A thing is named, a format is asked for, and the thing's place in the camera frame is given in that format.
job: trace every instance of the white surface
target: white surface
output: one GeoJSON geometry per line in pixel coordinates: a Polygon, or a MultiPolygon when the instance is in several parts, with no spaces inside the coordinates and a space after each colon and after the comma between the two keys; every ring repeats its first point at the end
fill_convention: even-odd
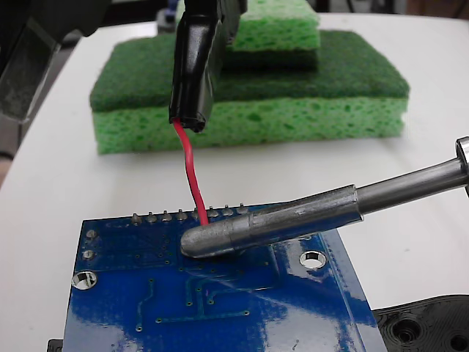
{"type": "MultiPolygon", "coordinates": [[[[363,186],[453,158],[454,141],[469,135],[467,22],[324,15],[322,27],[358,32],[410,82],[402,138],[197,150],[207,206],[363,186]]],[[[100,69],[115,43],[153,35],[154,28],[101,29],[82,40],[21,146],[0,191],[3,351],[44,351],[50,338],[62,338],[83,219],[193,207],[181,152],[95,151],[88,96],[100,69]]],[[[343,228],[372,309],[469,294],[468,219],[469,199],[460,189],[343,228]]]]}

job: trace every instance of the stacked sponges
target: stacked sponges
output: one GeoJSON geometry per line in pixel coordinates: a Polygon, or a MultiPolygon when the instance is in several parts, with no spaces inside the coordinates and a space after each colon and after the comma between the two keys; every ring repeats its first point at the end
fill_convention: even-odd
{"type": "MultiPolygon", "coordinates": [[[[400,134],[409,87],[365,40],[318,31],[304,0],[248,7],[195,147],[400,134]]],[[[91,95],[99,153],[180,147],[168,124],[174,43],[165,34],[114,49],[91,95]]]]}

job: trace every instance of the screw hole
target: screw hole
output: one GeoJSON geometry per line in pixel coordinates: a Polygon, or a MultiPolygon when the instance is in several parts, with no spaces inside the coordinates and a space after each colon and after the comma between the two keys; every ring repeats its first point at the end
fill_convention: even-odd
{"type": "Polygon", "coordinates": [[[97,283],[97,276],[92,271],[80,271],[73,275],[72,286],[77,290],[89,290],[97,283]]]}
{"type": "Polygon", "coordinates": [[[325,255],[317,251],[304,252],[300,256],[300,263],[308,269],[321,269],[327,262],[325,255]]]}
{"type": "Polygon", "coordinates": [[[456,335],[451,339],[451,348],[455,351],[466,351],[469,346],[467,337],[456,335]]]}
{"type": "Polygon", "coordinates": [[[412,342],[420,337],[420,326],[413,320],[404,319],[393,327],[393,334],[402,343],[412,342]]]}

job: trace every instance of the soldering iron barrel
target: soldering iron barrel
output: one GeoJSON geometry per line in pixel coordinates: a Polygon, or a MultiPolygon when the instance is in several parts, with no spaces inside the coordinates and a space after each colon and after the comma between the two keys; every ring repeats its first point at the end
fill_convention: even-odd
{"type": "Polygon", "coordinates": [[[357,189],[358,207],[365,215],[411,202],[468,183],[468,174],[458,158],[410,174],[357,189]]]}
{"type": "Polygon", "coordinates": [[[194,227],[183,235],[181,250],[190,257],[212,257],[335,229],[361,219],[356,189],[348,186],[194,227]]]}
{"type": "Polygon", "coordinates": [[[338,188],[186,231],[183,254],[212,257],[277,243],[362,220],[378,210],[466,186],[469,194],[469,137],[456,142],[457,158],[356,189],[338,188]]]}

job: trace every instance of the circuit board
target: circuit board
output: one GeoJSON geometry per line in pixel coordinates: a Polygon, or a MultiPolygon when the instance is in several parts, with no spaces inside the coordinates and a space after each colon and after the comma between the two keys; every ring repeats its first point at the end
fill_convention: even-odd
{"type": "Polygon", "coordinates": [[[195,260],[179,243],[198,225],[182,211],[84,221],[63,351],[386,351],[337,231],[195,260]]]}

